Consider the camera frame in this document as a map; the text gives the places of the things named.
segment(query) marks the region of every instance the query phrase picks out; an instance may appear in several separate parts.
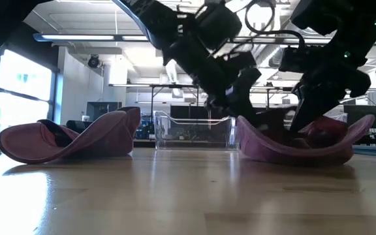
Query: wooden table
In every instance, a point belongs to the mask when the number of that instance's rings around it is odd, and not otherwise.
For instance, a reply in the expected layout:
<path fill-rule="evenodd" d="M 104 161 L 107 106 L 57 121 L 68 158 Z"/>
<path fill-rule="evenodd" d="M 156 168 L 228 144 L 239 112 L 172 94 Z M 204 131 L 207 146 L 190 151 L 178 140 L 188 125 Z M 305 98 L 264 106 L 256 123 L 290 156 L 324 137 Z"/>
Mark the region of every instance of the wooden table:
<path fill-rule="evenodd" d="M 0 156 L 0 234 L 376 234 L 376 157 L 290 168 L 224 151 Z"/>

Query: clear plastic bin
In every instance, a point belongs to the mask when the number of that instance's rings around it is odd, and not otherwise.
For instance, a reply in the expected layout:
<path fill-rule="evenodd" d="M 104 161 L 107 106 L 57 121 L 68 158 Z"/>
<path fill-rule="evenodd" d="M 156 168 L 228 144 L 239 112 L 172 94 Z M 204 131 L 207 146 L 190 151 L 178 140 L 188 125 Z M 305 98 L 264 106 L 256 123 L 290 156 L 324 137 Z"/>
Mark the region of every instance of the clear plastic bin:
<path fill-rule="evenodd" d="M 154 111 L 156 149 L 239 150 L 236 118 L 175 119 Z"/>

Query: ceiling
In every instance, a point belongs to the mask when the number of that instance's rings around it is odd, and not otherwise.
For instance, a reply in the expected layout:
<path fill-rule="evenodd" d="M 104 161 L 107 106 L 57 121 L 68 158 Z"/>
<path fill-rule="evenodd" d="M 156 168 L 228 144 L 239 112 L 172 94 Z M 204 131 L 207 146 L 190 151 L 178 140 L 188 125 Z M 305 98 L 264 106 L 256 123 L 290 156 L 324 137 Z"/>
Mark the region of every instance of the ceiling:
<path fill-rule="evenodd" d="M 166 0 L 164 4 L 174 8 L 176 4 L 183 6 L 182 10 L 195 11 L 204 0 L 181 0 L 182 2 L 175 2 L 175 0 Z M 244 5 L 245 1 L 232 0 L 239 2 L 236 4 Z M 106 0 L 93 0 L 93 3 L 82 3 L 79 0 L 57 0 L 40 4 L 36 9 L 25 19 L 25 22 L 31 27 L 35 28 L 41 33 L 69 33 L 69 34 L 124 34 L 124 35 L 141 35 L 141 31 L 133 20 L 126 15 L 118 6 L 113 3 L 105 3 Z M 285 18 L 292 13 L 298 0 L 289 0 L 290 5 L 279 5 L 277 12 L 279 14 L 278 21 Z M 268 20 L 265 17 L 268 11 L 260 11 L 253 14 L 251 17 L 258 23 Z M 242 35 L 247 36 L 250 31 L 242 29 Z M 111 53 L 101 54 L 100 58 L 105 62 L 111 61 L 114 58 L 114 50 L 120 50 L 123 55 L 129 60 L 133 66 L 133 73 L 130 77 L 158 77 L 161 73 L 165 73 L 162 66 L 161 56 L 156 49 L 146 42 L 85 42 L 83 44 L 68 44 L 69 52 L 76 54 L 78 59 L 83 62 L 89 58 L 94 49 L 109 48 Z M 376 47 L 369 53 L 370 63 L 376 62 Z M 291 84 L 291 81 L 298 81 L 301 74 L 292 72 L 277 72 L 275 69 L 261 69 L 267 75 L 267 79 L 273 80 L 273 75 L 277 82 L 286 81 Z"/>

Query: window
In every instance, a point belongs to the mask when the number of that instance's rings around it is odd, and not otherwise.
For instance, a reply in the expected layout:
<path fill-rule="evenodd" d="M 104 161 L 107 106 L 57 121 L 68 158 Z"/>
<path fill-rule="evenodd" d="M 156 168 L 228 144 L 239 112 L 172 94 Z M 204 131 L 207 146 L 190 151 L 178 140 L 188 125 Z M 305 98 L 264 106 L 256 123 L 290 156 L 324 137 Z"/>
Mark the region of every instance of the window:
<path fill-rule="evenodd" d="M 9 50 L 1 56 L 0 88 L 48 101 L 51 84 L 50 69 Z"/>
<path fill-rule="evenodd" d="M 49 104 L 0 92 L 0 131 L 13 125 L 46 119 Z"/>

